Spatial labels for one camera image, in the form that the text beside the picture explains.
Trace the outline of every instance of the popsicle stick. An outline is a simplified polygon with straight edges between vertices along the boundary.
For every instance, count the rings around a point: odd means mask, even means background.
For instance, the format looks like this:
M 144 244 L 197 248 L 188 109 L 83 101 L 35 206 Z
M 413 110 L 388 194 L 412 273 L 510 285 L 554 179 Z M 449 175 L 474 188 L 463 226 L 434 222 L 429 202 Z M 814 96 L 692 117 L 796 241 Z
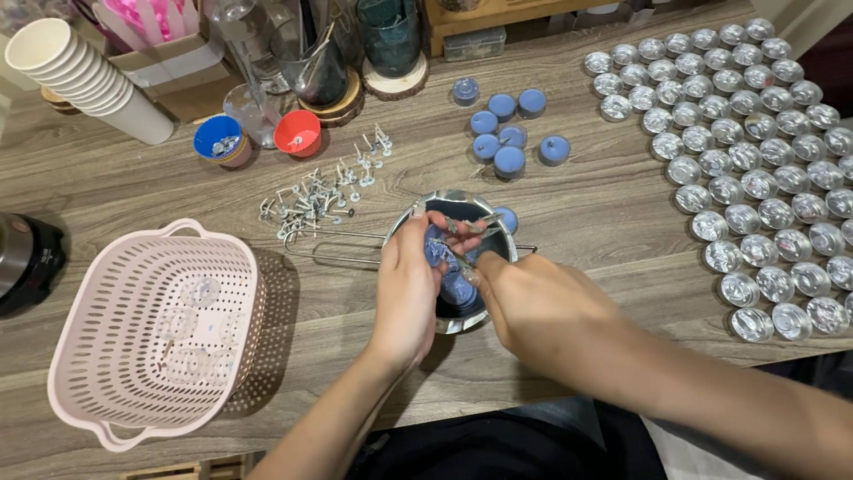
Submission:
M 183 18 L 177 11 L 177 5 L 172 0 L 165 1 L 165 20 L 169 24 L 169 39 L 177 40 L 183 38 Z
M 148 42 L 151 45 L 162 44 L 163 33 L 160 31 L 160 24 L 157 23 L 157 17 L 154 16 L 154 7 L 151 6 L 151 3 L 148 0 L 136 0 L 136 12 L 139 14 L 139 20 L 142 21 Z
M 92 4 L 92 11 L 95 13 L 95 18 L 98 19 L 98 22 L 101 23 L 101 25 L 118 35 L 119 38 L 121 38 L 121 40 L 133 50 L 144 50 L 151 46 L 141 35 L 136 33 L 133 28 L 124 23 L 111 9 L 95 2 Z
M 183 35 L 195 35 L 199 32 L 199 12 L 195 10 L 193 0 L 183 0 Z

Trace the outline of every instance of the blue wax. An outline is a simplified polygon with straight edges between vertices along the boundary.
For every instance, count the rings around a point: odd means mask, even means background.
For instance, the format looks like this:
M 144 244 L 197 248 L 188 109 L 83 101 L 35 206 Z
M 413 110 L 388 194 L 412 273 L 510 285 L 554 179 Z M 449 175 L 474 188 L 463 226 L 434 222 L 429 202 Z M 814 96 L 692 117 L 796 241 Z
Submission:
M 441 279 L 441 290 L 438 291 L 442 300 L 460 310 L 473 305 L 477 300 L 477 290 L 468 283 L 458 270 L 449 270 Z
M 547 167 L 562 165 L 569 158 L 572 145 L 565 137 L 549 135 L 539 144 L 539 161 Z
M 494 158 L 499 148 L 501 148 L 501 142 L 490 133 L 480 135 L 474 139 L 474 154 L 483 160 Z
M 492 166 L 498 177 L 517 179 L 525 170 L 525 152 L 518 147 L 501 147 Z
M 499 122 L 509 121 L 515 114 L 515 99 L 506 93 L 496 93 L 489 98 L 489 111 Z
M 522 91 L 519 95 L 519 115 L 528 120 L 541 116 L 545 113 L 546 101 L 545 94 L 535 88 Z
M 494 133 L 497 130 L 497 117 L 489 110 L 471 115 L 471 131 L 474 135 Z
M 501 145 L 523 149 L 527 145 L 527 129 L 521 125 L 505 125 L 497 133 Z
M 479 98 L 477 80 L 471 78 L 458 79 L 453 84 L 453 101 L 460 107 L 470 107 Z
M 509 207 L 498 207 L 495 211 L 503 214 L 503 224 L 507 226 L 510 233 L 515 233 L 519 229 L 519 217 Z
M 426 234 L 424 234 L 424 255 L 426 255 L 426 262 L 429 263 L 429 266 L 435 268 L 441 263 L 441 260 L 447 260 L 447 255 L 450 252 L 441 243 L 435 243 L 432 240 L 433 238 L 444 240 L 444 232 L 437 225 L 429 225 L 426 229 Z

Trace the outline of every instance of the person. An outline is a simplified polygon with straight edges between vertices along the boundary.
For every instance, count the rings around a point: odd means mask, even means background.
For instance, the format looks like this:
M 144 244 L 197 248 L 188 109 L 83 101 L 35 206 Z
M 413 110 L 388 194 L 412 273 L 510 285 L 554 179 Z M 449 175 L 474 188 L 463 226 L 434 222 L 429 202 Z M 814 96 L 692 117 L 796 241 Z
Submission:
M 435 302 L 447 265 L 431 268 L 427 264 L 424 235 L 430 223 L 447 232 L 448 244 L 457 253 L 479 245 L 467 225 L 456 222 L 456 233 L 451 234 L 442 214 L 427 212 L 422 202 L 413 206 L 407 221 L 382 249 L 376 318 L 367 345 L 269 451 L 249 480 L 326 480 L 347 475 L 383 402 L 432 346 Z M 853 478 L 850 403 L 656 337 L 631 322 L 582 272 L 541 255 L 510 264 L 487 251 L 474 270 L 464 273 L 483 296 L 501 345 L 536 372 L 597 401 L 704 432 L 784 477 Z M 462 436 L 476 435 L 470 424 L 456 422 L 451 427 L 468 428 Z M 537 429 L 533 425 L 511 430 L 518 433 L 497 440 L 538 439 L 544 430 Z M 566 477 L 566 470 L 560 470 L 563 459 L 580 473 L 573 478 L 622 475 L 606 473 L 608 465 L 618 463 L 607 457 L 617 449 L 610 445 L 606 452 L 580 448 L 586 449 L 579 455 L 567 448 L 545 448 L 553 465 L 540 470 L 539 477 Z M 435 451 L 440 454 L 427 460 L 413 457 L 416 466 L 409 473 L 401 473 L 406 470 L 398 462 L 396 470 L 385 470 L 384 477 L 537 477 L 519 474 L 531 470 L 516 469 L 518 461 L 535 463 L 544 458 L 536 452 L 520 453 L 516 447 L 491 457 L 460 457 L 453 455 L 453 448 Z M 632 448 L 629 445 L 623 451 L 630 454 Z M 441 471 L 445 460 L 453 471 Z M 590 466 L 590 461 L 603 465 Z M 509 471 L 501 471 L 502 465 Z

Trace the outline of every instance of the wooden table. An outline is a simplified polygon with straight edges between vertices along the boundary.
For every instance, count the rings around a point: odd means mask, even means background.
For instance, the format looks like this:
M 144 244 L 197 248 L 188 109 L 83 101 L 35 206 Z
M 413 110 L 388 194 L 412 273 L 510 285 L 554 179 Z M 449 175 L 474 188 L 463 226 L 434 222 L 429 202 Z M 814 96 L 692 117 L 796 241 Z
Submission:
M 265 151 L 226 172 L 190 146 L 194 127 L 150 147 L 84 116 L 52 111 L 38 93 L 19 97 L 0 148 L 0 208 L 54 223 L 69 233 L 71 261 L 54 294 L 21 316 L 0 321 L 0 478 L 110 478 L 118 471 L 268 448 L 309 408 L 361 350 L 374 316 L 375 273 L 353 265 L 285 258 L 258 205 L 314 167 L 328 168 L 379 122 L 394 155 L 363 192 L 346 230 L 384 233 L 421 193 L 458 188 L 480 193 L 520 217 L 518 243 L 582 268 L 643 327 L 740 366 L 853 348 L 842 338 L 744 344 L 724 328 L 731 308 L 713 293 L 718 278 L 699 265 L 700 243 L 672 206 L 663 164 L 647 153 L 638 117 L 607 123 L 597 113 L 580 62 L 593 50 L 636 44 L 667 32 L 718 28 L 754 15 L 746 1 L 661 15 L 645 25 L 599 27 L 506 48 L 504 56 L 439 64 L 426 89 L 402 102 L 369 99 L 350 125 L 324 132 L 319 158 L 295 161 Z M 548 168 L 528 159 L 522 179 L 504 183 L 472 158 L 472 109 L 448 95 L 453 81 L 476 78 L 484 95 L 526 87 L 548 95 L 548 111 L 525 121 L 531 143 L 549 134 L 572 141 L 571 161 Z M 244 239 L 258 257 L 271 296 L 254 373 L 210 424 L 177 438 L 110 454 L 87 430 L 62 423 L 48 404 L 51 356 L 74 294 L 96 254 L 130 231 L 192 217 Z M 300 244 L 309 248 L 308 243 Z M 376 250 L 325 247 L 339 254 Z M 497 341 L 492 325 L 440 337 L 421 371 L 397 389 L 378 428 L 479 413 L 565 395 L 530 372 Z

